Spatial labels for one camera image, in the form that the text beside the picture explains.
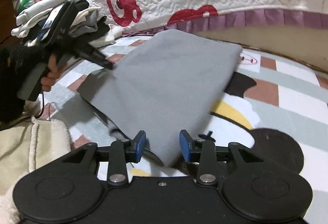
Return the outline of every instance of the black cartoon ear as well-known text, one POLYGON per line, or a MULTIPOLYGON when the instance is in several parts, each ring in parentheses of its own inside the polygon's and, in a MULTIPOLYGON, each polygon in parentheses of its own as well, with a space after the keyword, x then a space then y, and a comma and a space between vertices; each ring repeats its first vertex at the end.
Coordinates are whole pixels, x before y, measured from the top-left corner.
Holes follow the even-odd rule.
POLYGON ((249 131, 255 140, 252 149, 276 163, 300 173, 304 155, 300 145, 288 134, 269 128, 249 131))
POLYGON ((235 95, 244 98, 244 92, 255 85, 256 81, 254 81, 252 78, 244 74, 234 72, 224 92, 229 95, 235 95))

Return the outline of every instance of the person's hand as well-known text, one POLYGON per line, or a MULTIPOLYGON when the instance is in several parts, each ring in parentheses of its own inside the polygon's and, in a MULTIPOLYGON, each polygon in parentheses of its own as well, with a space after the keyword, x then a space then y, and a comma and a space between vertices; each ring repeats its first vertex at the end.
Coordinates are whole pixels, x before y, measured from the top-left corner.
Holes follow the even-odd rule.
POLYGON ((55 84, 56 80, 60 78, 67 66, 65 65, 61 68, 57 68, 56 55, 52 54, 49 58, 48 68, 50 69, 50 72, 46 77, 41 79, 42 91, 44 92, 50 92, 51 87, 55 84))

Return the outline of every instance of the purple ruffle trim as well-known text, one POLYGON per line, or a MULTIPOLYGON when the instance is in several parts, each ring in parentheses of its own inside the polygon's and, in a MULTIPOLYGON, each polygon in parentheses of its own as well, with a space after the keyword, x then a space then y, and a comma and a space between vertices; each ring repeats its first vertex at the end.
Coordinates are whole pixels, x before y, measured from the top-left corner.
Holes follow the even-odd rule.
POLYGON ((292 25, 313 29, 328 29, 328 14, 285 9, 256 9, 225 15, 198 18, 166 26, 124 34, 123 36, 154 35, 160 31, 177 29, 188 33, 222 30, 231 27, 259 25, 292 25))

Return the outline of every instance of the stack of folded clothes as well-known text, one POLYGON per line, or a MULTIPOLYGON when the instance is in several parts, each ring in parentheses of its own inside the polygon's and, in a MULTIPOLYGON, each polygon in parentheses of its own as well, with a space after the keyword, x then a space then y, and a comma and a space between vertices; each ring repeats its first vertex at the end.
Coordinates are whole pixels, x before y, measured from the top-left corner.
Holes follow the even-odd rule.
MULTIPOLYGON (((12 36, 23 38, 26 45, 33 45, 51 11, 67 1, 81 0, 32 0, 16 17, 17 28, 12 36)), ((102 47, 122 35, 122 28, 105 24, 106 17, 99 17, 100 7, 88 7, 76 16, 68 32, 71 37, 81 37, 94 47, 102 47)))

